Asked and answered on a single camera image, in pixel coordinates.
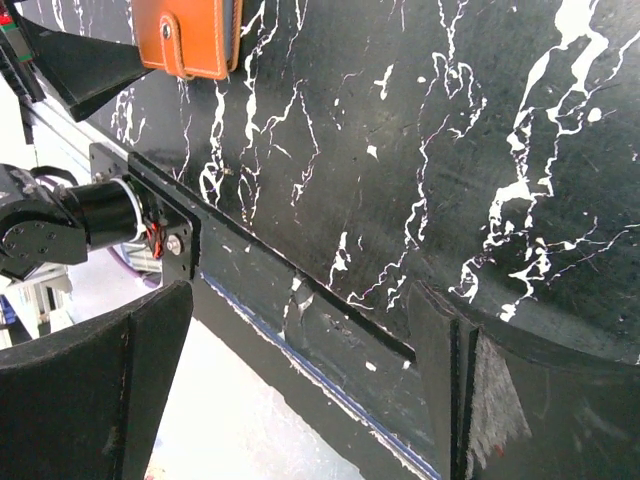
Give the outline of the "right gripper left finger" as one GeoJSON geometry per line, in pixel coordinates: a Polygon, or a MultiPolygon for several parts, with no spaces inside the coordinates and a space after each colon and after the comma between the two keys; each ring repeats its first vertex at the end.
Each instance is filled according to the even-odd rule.
{"type": "Polygon", "coordinates": [[[2,478],[144,478],[192,312],[176,281],[2,350],[2,478]]]}

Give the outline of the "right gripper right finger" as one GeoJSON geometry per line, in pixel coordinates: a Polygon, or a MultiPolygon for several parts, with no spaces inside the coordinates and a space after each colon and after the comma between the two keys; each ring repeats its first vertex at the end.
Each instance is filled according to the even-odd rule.
{"type": "Polygon", "coordinates": [[[639,370],[466,313],[422,283],[410,340],[443,479],[635,479],[639,370]]]}

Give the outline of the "brown leather card holder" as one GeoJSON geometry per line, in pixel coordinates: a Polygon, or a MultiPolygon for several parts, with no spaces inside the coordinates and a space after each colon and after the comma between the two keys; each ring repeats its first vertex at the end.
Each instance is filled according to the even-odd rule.
{"type": "Polygon", "coordinates": [[[237,68],[242,0],[133,0],[131,9],[145,67],[212,80],[237,68]]]}

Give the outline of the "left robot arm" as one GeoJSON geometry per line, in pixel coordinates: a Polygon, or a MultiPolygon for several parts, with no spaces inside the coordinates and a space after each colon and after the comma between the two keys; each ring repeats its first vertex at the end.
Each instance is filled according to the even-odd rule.
{"type": "Polygon", "coordinates": [[[50,190],[29,170],[1,166],[3,277],[24,281],[46,263],[78,265],[144,232],[142,201],[120,178],[50,190]]]}

